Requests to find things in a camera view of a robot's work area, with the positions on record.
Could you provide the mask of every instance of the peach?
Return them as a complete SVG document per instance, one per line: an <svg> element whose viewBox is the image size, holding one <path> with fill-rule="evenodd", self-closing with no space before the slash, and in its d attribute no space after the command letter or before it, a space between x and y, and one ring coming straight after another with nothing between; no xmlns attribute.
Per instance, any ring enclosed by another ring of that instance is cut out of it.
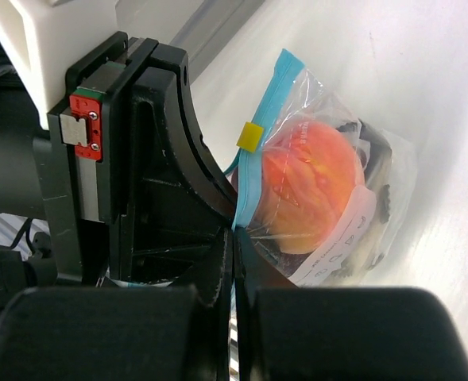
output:
<svg viewBox="0 0 468 381"><path fill-rule="evenodd" d="M319 121L288 121L263 149L255 218L282 252L312 252L338 223L354 187L364 185L358 155Z"/></svg>

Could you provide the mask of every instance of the plastic bag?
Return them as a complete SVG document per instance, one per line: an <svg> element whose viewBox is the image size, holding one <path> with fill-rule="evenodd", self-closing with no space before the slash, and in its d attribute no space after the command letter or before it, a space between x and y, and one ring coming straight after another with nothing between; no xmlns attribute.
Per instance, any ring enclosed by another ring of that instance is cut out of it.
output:
<svg viewBox="0 0 468 381"><path fill-rule="evenodd" d="M357 282L404 219L412 145L359 121L286 50L253 124L263 128L256 150L240 149L229 169L234 228L297 285Z"/></svg>

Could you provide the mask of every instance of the ziplock bag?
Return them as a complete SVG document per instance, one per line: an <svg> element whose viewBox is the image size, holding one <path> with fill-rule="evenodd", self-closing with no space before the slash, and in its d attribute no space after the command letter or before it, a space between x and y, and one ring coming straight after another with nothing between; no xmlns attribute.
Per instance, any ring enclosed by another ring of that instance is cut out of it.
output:
<svg viewBox="0 0 468 381"><path fill-rule="evenodd" d="M385 256L414 188L413 147L359 121L290 52L238 145L233 229L291 281L355 283Z"/></svg>

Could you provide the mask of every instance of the yellow slider clip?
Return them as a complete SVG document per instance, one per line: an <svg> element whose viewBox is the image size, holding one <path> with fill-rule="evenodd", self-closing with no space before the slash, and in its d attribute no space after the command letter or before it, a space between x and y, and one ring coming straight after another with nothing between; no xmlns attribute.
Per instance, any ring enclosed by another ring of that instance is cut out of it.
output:
<svg viewBox="0 0 468 381"><path fill-rule="evenodd" d="M257 150L258 142L262 138L264 128L247 121L242 129L237 146L248 152L254 153Z"/></svg>

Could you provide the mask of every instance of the white label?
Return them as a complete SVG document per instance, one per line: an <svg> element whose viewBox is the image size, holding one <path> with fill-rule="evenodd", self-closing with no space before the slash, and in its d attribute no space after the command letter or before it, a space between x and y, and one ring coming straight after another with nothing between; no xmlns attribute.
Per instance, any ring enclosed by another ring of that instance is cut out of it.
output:
<svg viewBox="0 0 468 381"><path fill-rule="evenodd" d="M356 186L331 235L289 279L298 286L318 286L338 270L368 229L376 207L377 196L363 185Z"/></svg>

